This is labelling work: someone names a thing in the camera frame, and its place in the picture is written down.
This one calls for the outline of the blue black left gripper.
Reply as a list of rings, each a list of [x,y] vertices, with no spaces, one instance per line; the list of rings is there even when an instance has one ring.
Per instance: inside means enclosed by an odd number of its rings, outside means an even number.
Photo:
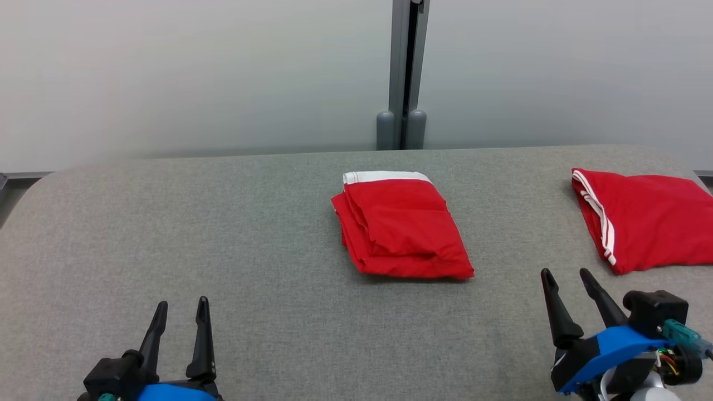
[[[168,302],[158,303],[147,329],[139,352],[143,356],[142,367],[156,371],[160,340],[165,331]],[[147,385],[138,401],[223,401],[214,383],[217,377],[216,353],[212,337],[211,307],[206,296],[199,297],[196,311],[196,338],[193,358],[186,368],[185,381],[173,381]]]

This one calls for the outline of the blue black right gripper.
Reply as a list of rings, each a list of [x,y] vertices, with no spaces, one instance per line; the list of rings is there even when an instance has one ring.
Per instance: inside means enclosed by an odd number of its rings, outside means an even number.
[[[588,296],[598,308],[604,326],[608,328],[584,340],[580,340],[584,335],[583,329],[573,321],[565,307],[551,271],[544,268],[540,272],[553,345],[558,349],[567,349],[551,368],[551,381],[556,393],[560,394],[577,393],[582,385],[609,369],[649,349],[657,350],[669,345],[668,339],[648,338],[626,326],[627,316],[593,274],[581,268],[579,275]]]

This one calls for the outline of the red and white jersey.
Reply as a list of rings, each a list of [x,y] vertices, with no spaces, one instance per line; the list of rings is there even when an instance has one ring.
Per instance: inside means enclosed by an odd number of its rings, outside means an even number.
[[[695,181],[573,168],[571,184],[599,257],[617,276],[713,266],[713,195]]]

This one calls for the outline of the red and white shorts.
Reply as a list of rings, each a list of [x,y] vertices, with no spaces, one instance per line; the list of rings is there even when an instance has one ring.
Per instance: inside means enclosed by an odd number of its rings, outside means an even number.
[[[349,171],[332,199],[341,243],[371,276],[469,280],[475,275],[446,200],[416,171]]]

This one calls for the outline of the grey rounded post foot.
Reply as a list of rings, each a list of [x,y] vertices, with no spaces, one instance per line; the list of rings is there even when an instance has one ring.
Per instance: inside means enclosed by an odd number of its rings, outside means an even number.
[[[393,150],[395,144],[395,116],[390,111],[383,111],[376,117],[376,149]]]
[[[426,113],[420,109],[410,111],[407,116],[403,147],[408,150],[423,149],[426,131]]]

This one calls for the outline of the grey metal partition post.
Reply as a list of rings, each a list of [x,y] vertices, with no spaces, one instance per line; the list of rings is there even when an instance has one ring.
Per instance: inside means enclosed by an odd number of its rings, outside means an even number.
[[[393,150],[407,150],[407,116],[418,106],[431,0],[392,0],[388,110],[395,116]]]

